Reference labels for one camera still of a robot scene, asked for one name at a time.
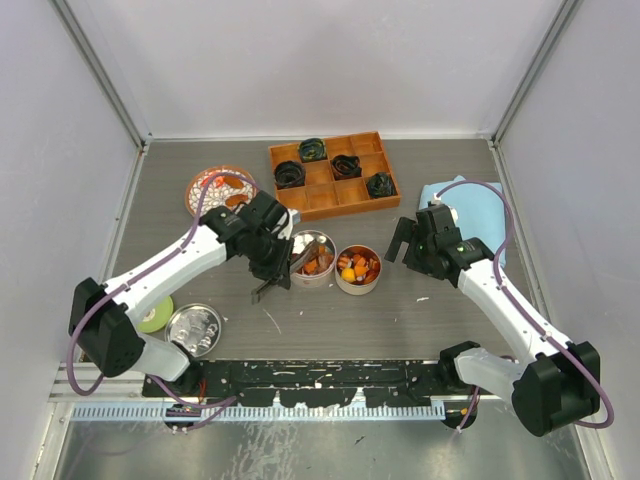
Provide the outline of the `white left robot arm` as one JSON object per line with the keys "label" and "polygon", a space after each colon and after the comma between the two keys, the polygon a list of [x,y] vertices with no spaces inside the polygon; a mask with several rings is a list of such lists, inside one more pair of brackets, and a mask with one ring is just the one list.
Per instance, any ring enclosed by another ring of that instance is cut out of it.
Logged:
{"label": "white left robot arm", "polygon": [[292,230],[300,214],[260,191],[233,211],[209,210],[179,240],[132,270],[98,283],[88,278],[74,291],[69,334],[100,374],[113,378],[136,371],[164,380],[178,396],[194,393],[200,372],[194,356],[175,342],[138,331],[146,314],[166,297],[234,257],[247,259],[261,281],[259,301],[270,286],[291,286]]}

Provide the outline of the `brown meat piece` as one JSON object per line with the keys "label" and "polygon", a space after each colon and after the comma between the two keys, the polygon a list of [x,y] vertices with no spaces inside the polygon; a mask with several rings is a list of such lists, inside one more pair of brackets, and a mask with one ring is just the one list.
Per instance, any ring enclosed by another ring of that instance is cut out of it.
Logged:
{"label": "brown meat piece", "polygon": [[331,268],[331,265],[334,260],[334,253],[325,246],[322,246],[319,249],[318,255],[318,266],[322,270],[327,270]]}

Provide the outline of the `orange shrimp piece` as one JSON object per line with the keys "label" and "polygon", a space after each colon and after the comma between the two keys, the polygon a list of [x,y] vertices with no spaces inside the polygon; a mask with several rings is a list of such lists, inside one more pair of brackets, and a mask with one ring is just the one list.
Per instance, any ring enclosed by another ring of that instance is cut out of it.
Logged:
{"label": "orange shrimp piece", "polygon": [[326,270],[326,266],[320,261],[320,258],[314,258],[306,262],[298,271],[300,275],[304,276],[316,276],[323,273]]}

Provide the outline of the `brown fried cutlet piece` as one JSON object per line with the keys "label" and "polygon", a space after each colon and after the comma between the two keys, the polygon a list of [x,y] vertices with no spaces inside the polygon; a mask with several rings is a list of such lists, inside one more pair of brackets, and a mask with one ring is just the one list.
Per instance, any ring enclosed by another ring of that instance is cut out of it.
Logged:
{"label": "brown fried cutlet piece", "polygon": [[246,203],[249,197],[246,194],[235,194],[225,200],[225,204],[229,208],[234,208],[240,204]]}

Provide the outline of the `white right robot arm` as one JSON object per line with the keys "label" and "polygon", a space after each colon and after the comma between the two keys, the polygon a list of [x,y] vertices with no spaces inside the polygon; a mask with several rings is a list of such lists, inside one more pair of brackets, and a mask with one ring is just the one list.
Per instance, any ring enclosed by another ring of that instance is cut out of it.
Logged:
{"label": "white right robot arm", "polygon": [[574,343],[513,286],[493,252],[465,239],[452,208],[429,205],[398,220],[385,253],[410,270],[448,281],[491,321],[515,358],[489,353],[473,341],[440,353],[438,379],[459,394],[473,386],[509,403],[521,424],[541,437],[597,413],[600,356],[588,342]]}

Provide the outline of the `tall pink lunch tin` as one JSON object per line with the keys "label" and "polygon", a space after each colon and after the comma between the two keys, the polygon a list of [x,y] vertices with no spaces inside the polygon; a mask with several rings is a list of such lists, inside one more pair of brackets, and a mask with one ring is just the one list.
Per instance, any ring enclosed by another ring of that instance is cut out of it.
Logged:
{"label": "tall pink lunch tin", "polygon": [[[336,246],[333,240],[324,232],[318,230],[303,230],[293,236],[294,246],[292,250],[292,263],[298,268],[291,273],[291,280],[302,288],[317,288],[325,285],[335,268]],[[299,269],[308,261],[317,258],[319,249],[325,246],[334,253],[334,260],[330,269],[316,276],[304,276],[298,273]]]}

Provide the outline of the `red sausage piece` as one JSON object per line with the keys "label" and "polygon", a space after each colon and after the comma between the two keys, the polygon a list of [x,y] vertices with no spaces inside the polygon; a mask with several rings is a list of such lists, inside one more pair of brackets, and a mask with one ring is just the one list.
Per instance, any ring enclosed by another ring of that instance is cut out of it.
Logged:
{"label": "red sausage piece", "polygon": [[366,284],[373,282],[379,275],[380,269],[381,269],[380,262],[378,260],[375,260],[374,258],[371,258],[369,261],[368,271],[365,276],[364,282]]}

